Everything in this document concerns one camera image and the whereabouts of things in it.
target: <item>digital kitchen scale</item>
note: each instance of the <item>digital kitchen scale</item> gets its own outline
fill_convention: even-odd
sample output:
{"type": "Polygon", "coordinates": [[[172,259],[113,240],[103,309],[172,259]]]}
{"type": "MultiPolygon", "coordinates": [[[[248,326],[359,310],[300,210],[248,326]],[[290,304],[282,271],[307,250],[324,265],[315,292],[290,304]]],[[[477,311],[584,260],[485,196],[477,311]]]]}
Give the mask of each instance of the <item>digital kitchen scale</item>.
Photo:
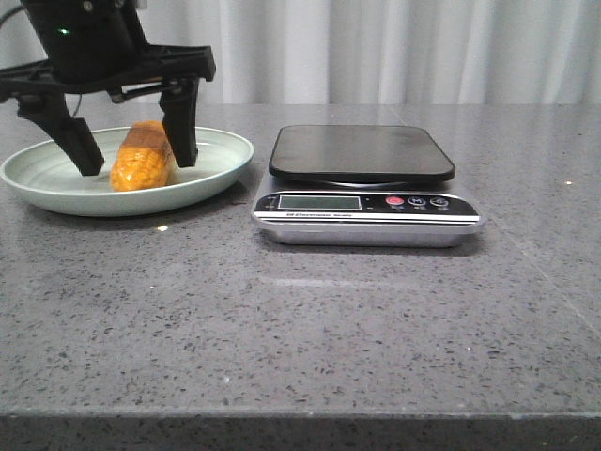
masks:
{"type": "Polygon", "coordinates": [[[450,247],[485,223],[454,177],[423,129],[290,126],[280,130],[252,215],[289,244],[450,247]]]}

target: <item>black robotic arm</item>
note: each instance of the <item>black robotic arm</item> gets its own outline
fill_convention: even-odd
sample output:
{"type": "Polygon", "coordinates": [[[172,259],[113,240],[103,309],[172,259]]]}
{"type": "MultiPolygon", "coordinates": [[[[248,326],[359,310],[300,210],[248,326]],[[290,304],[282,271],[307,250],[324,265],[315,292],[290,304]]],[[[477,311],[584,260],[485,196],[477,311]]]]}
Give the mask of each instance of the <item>black robotic arm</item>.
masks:
{"type": "Polygon", "coordinates": [[[84,176],[104,160],[66,94],[106,91],[113,103],[161,93],[163,126],[177,165],[194,166],[198,82],[215,74],[210,47],[146,42],[132,0],[22,0],[47,60],[0,70],[0,102],[15,98],[18,116],[41,127],[84,176]],[[142,85],[129,91],[124,86],[142,85]]]}

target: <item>red button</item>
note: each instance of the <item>red button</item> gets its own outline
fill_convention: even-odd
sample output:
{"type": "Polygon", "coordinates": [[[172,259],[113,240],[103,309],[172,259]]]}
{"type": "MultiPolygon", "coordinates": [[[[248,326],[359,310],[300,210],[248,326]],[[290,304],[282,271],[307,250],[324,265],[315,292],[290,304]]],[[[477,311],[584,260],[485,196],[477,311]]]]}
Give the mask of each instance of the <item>red button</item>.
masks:
{"type": "Polygon", "coordinates": [[[388,205],[401,205],[405,202],[403,197],[399,197],[398,195],[389,195],[386,197],[386,203],[388,205]]]}

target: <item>scale control panel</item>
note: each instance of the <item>scale control panel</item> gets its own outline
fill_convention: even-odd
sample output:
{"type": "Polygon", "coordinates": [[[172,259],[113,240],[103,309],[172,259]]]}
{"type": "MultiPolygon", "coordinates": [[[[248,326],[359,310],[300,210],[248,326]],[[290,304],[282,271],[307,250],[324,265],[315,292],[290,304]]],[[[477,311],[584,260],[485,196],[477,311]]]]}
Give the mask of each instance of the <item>scale control panel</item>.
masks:
{"type": "Polygon", "coordinates": [[[267,194],[254,216],[270,222],[393,223],[472,226],[479,214],[453,194],[302,192],[267,194]]]}

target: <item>button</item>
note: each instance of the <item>button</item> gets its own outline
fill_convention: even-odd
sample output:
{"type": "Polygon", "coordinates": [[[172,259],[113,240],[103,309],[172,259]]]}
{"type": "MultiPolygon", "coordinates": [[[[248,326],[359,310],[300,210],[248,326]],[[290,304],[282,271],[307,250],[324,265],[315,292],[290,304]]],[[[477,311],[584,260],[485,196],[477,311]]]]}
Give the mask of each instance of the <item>button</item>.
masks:
{"type": "Polygon", "coordinates": [[[386,203],[388,205],[403,205],[405,200],[403,197],[399,197],[398,195],[389,195],[386,197],[386,203]]]}
{"type": "Polygon", "coordinates": [[[444,197],[432,197],[430,203],[435,207],[448,207],[449,201],[444,197]]]}
{"type": "Polygon", "coordinates": [[[412,197],[410,197],[409,199],[407,199],[407,201],[409,202],[409,204],[415,206],[415,207],[423,207],[425,206],[425,199],[423,197],[418,197],[416,195],[413,195],[412,197]]]}

